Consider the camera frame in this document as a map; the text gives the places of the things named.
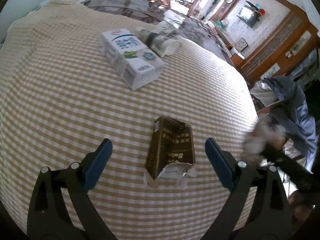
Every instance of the checkered tablecloth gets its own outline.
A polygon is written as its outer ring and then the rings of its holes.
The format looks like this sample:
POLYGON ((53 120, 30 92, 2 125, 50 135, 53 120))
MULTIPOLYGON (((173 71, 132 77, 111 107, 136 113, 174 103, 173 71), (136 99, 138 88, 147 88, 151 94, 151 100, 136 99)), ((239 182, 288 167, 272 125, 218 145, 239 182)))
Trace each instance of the checkered tablecloth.
MULTIPOLYGON (((18 20, 0 50, 0 197, 26 231, 28 206, 41 167, 63 169, 94 151, 103 138, 114 150, 89 197, 119 239, 200 239, 228 190, 210 165, 213 137, 239 159, 256 113, 242 76, 195 43, 164 58, 160 78, 129 90, 99 50, 101 33, 153 25, 53 1, 18 20), (197 177, 185 190, 174 181, 143 183, 153 121, 170 116, 192 126, 197 177)), ((64 191, 75 225, 81 226, 64 191)), ((245 223, 254 190, 236 227, 245 223)))

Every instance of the blue gripper pad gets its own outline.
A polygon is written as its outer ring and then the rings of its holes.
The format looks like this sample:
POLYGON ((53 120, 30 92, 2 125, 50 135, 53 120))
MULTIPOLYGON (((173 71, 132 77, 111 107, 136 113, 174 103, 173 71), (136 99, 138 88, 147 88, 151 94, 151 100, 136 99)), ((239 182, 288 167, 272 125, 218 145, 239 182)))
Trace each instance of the blue gripper pad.
POLYGON ((218 175, 222 186, 232 191, 235 187, 233 181, 233 171, 222 156, 222 150, 212 138, 209 138, 205 141, 204 149, 213 169, 218 175))
POLYGON ((98 148, 98 153, 91 162, 91 165, 85 172, 83 189, 88 192, 94 189, 98 179, 100 178, 108 160, 112 154, 112 142, 107 140, 101 147, 98 148))

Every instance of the white carton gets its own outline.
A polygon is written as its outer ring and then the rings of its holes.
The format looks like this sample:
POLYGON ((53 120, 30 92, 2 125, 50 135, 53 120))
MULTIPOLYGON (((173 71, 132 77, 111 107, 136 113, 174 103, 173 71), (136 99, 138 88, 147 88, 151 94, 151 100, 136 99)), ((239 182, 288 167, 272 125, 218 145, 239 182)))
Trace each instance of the white carton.
POLYGON ((166 66, 126 29, 104 32, 102 46, 108 62, 132 90, 156 80, 166 66))

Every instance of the picture frame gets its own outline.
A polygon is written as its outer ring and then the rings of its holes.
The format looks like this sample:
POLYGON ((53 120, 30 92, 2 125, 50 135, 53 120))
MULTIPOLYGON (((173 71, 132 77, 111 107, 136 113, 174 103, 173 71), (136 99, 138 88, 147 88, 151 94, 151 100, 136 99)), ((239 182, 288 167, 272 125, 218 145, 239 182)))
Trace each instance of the picture frame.
POLYGON ((245 41, 244 38, 241 38, 235 45, 236 49, 240 52, 249 47, 248 43, 245 41))

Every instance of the red object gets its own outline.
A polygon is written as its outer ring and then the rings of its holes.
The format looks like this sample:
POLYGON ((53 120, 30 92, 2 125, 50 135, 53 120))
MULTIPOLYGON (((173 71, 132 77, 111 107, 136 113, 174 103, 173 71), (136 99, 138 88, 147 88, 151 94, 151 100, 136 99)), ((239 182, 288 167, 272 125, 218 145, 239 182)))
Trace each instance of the red object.
POLYGON ((261 15, 265 15, 265 14, 266 14, 266 11, 265 11, 264 9, 260 9, 260 10, 259 10, 259 13, 260 13, 261 15))

